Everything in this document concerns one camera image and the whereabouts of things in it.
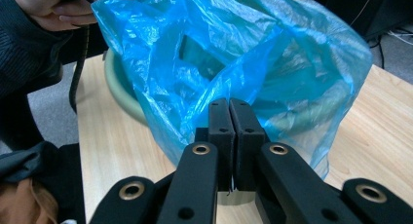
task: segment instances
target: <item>brown cloth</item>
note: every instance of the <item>brown cloth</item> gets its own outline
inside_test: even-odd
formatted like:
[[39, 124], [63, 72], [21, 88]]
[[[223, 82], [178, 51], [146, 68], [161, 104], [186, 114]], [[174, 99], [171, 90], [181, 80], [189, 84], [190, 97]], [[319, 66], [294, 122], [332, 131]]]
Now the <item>brown cloth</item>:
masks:
[[0, 183], [0, 224], [57, 224], [58, 205], [32, 178]]

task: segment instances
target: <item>table surface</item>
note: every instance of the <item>table surface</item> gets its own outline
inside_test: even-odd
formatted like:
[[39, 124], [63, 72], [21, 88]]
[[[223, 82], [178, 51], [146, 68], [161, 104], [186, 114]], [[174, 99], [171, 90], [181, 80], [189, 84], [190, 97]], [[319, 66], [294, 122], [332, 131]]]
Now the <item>table surface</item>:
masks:
[[[132, 119], [107, 88], [101, 56], [86, 61], [77, 92], [87, 220], [120, 179], [157, 182], [175, 170], [151, 131]], [[413, 86], [373, 66], [342, 121], [328, 155], [325, 182], [341, 189], [364, 177], [413, 205]], [[262, 223], [254, 202], [219, 205], [216, 223]]]

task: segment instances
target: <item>floor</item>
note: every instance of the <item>floor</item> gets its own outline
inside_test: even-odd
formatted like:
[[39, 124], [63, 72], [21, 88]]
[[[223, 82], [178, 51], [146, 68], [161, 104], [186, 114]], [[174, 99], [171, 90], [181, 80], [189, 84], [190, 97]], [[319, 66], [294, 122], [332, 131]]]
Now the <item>floor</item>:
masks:
[[[413, 31], [413, 23], [403, 28]], [[413, 84], [413, 36], [401, 38], [405, 42], [389, 34], [383, 35], [381, 50], [376, 41], [369, 42], [374, 56], [373, 63]], [[68, 101], [73, 66], [74, 64], [64, 66], [63, 80], [59, 84], [29, 96], [41, 133], [56, 146], [79, 141], [76, 114]], [[0, 141], [0, 154], [6, 152], [9, 149]]]

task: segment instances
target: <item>blue plastic bag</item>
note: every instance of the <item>blue plastic bag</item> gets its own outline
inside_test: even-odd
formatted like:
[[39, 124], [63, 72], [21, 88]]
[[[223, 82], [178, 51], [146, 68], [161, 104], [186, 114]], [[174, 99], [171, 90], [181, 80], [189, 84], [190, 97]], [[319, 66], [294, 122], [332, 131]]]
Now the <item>blue plastic bag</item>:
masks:
[[321, 176], [338, 126], [372, 65], [369, 48], [313, 0], [99, 0], [155, 140], [177, 164], [207, 106], [252, 105], [271, 140]]

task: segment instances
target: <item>metal ring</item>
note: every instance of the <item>metal ring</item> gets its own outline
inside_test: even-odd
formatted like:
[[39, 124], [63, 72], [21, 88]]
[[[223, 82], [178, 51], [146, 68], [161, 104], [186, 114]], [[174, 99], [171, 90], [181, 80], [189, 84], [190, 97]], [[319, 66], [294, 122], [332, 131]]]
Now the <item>metal ring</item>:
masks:
[[205, 155], [208, 154], [210, 151], [209, 147], [207, 145], [204, 144], [199, 144], [199, 145], [195, 145], [192, 148], [192, 152], [194, 154], [198, 154], [198, 155]]
[[386, 194], [370, 185], [358, 184], [356, 186], [356, 191], [359, 195], [361, 195], [363, 198], [370, 202], [382, 204], [387, 201]]
[[279, 144], [273, 144], [270, 146], [270, 151], [274, 154], [285, 155], [288, 153], [288, 149]]
[[125, 184], [119, 191], [122, 200], [130, 201], [140, 197], [145, 191], [145, 185], [140, 181], [132, 181]]

